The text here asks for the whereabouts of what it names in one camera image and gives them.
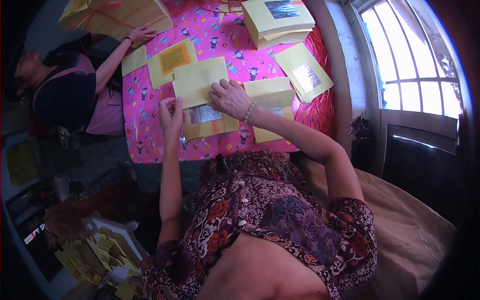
beige bedsheet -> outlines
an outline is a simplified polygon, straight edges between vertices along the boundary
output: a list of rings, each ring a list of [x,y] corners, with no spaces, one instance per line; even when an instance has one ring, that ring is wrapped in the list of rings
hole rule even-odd
[[[308,159],[297,163],[314,194],[327,197],[325,169]],[[357,170],[373,212],[378,266],[363,299],[413,299],[427,285],[449,249],[455,227],[402,189]]]

floral blouse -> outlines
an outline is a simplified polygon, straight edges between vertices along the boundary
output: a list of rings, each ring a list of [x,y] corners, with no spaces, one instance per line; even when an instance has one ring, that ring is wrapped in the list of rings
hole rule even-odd
[[[149,299],[195,299],[242,230],[295,255],[323,280],[332,300],[351,296],[373,275],[377,244],[371,211],[351,198],[322,208],[289,154],[217,156],[205,163],[200,177],[203,187],[183,239],[162,243],[141,263]]]

cartoon print tablecloth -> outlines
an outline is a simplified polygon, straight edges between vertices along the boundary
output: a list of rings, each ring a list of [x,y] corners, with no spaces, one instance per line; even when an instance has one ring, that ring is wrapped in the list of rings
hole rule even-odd
[[[153,38],[146,44],[147,58],[189,39],[195,44],[198,60],[225,56],[228,76],[238,82],[285,77],[285,73],[276,64],[273,54],[292,45],[278,45],[257,51],[251,40],[243,15],[225,14],[220,22],[221,13],[209,12],[198,5],[178,13],[182,5],[178,0],[164,0],[172,16],[174,28]],[[221,3],[205,1],[203,8],[215,10]],[[123,77],[123,114],[125,132],[130,157],[134,163],[151,164],[163,161],[164,140],[158,121],[158,103],[165,98],[174,97],[172,83],[157,90],[152,88],[148,67]],[[306,113],[305,104],[295,100],[292,104],[296,121],[302,122]],[[179,160],[202,160],[218,154],[228,155],[237,150],[271,149],[279,152],[293,152],[298,149],[285,139],[257,144],[251,125],[239,122],[237,132],[228,132],[194,141],[179,137]]]

silver foil square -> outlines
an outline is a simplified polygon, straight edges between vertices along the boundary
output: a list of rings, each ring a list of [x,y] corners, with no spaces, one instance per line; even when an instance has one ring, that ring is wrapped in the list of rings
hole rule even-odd
[[[271,108],[269,111],[273,112],[276,115],[283,117],[282,108]]]
[[[275,20],[284,19],[289,17],[300,17],[299,12],[292,1],[278,0],[265,2],[268,10],[272,14]]]
[[[293,70],[292,73],[306,93],[322,84],[317,74],[315,74],[307,63],[299,66]]]
[[[207,104],[190,108],[190,120],[192,125],[196,123],[208,122],[222,118],[222,113],[214,110]]]

table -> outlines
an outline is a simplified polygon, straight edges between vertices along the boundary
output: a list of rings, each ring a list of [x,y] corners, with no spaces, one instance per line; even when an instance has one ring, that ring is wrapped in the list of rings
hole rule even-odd
[[[276,64],[274,53],[279,53],[294,44],[278,45],[257,51],[241,13],[222,16],[214,11],[220,3],[207,2],[202,5],[182,7],[177,0],[164,0],[170,11],[174,27],[158,34],[146,44],[147,59],[167,47],[189,39],[195,44],[198,60],[224,56],[228,76],[238,82],[250,79],[285,77]],[[148,67],[123,77],[123,114],[127,146],[132,161],[137,164],[153,164],[163,161],[164,140],[158,121],[158,103],[174,97],[172,83],[156,90],[152,88]],[[297,96],[291,106],[295,120],[302,122],[307,117],[306,104]],[[228,155],[239,151],[270,149],[278,152],[294,152],[298,149],[285,139],[257,144],[251,125],[239,122],[237,132],[228,132],[194,141],[179,137],[179,160],[203,160],[218,154]]]

